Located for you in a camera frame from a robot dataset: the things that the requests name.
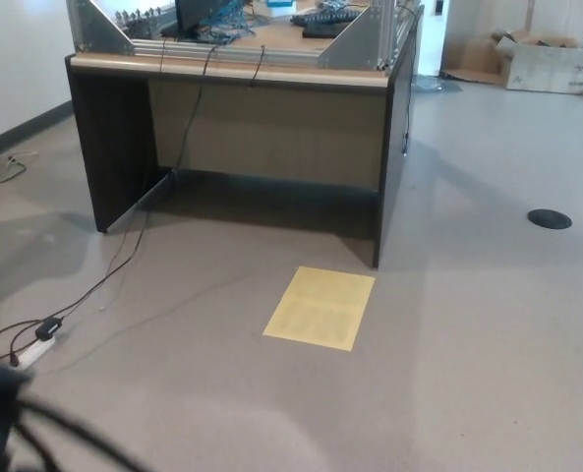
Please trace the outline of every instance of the round floor grommet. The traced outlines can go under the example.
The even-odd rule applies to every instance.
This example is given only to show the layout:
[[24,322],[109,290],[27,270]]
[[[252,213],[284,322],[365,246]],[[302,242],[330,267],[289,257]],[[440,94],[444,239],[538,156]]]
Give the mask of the round floor grommet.
[[527,213],[527,218],[537,226],[547,229],[566,229],[573,224],[568,216],[554,209],[533,209]]

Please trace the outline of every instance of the cardboard box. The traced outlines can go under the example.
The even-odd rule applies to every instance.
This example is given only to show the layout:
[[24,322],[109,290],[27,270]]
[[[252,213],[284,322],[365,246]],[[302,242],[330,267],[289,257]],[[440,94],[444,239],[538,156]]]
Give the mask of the cardboard box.
[[446,77],[510,90],[583,93],[583,46],[571,37],[544,36],[528,31],[495,33],[488,41],[496,56],[496,71],[478,67],[443,71]]

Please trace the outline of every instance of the electronic equipment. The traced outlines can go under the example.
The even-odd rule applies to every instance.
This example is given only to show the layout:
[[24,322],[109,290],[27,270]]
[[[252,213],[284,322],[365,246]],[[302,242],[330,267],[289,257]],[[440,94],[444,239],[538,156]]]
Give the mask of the electronic equipment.
[[319,39],[333,39],[338,37],[349,23],[335,23],[333,25],[325,25],[323,23],[308,23],[302,31],[302,37],[316,37]]
[[231,0],[175,0],[178,29],[188,33],[202,20],[215,15]]
[[322,25],[334,25],[336,23],[350,23],[361,15],[359,10],[325,10],[323,12],[307,13],[305,15],[294,15],[291,17],[291,23],[296,27],[305,27],[311,23],[319,23]]

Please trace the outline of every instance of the wooden desktop edge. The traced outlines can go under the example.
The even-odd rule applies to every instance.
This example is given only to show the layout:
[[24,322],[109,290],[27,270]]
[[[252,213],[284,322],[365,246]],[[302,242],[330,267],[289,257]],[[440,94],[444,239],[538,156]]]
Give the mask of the wooden desktop edge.
[[[71,59],[74,68],[110,69],[200,76],[204,61],[151,56],[122,56],[116,54],[77,53]],[[240,64],[211,60],[205,74],[224,79],[251,79],[256,64]],[[305,67],[266,66],[259,69],[257,80],[294,84],[319,84],[386,89],[387,77],[379,71],[349,71]]]

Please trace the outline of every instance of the wall baseboard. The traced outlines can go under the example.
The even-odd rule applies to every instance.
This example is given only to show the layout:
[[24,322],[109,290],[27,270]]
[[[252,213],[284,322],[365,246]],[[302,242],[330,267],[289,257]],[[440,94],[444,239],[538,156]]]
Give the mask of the wall baseboard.
[[69,100],[0,135],[0,153],[56,125],[73,114]]

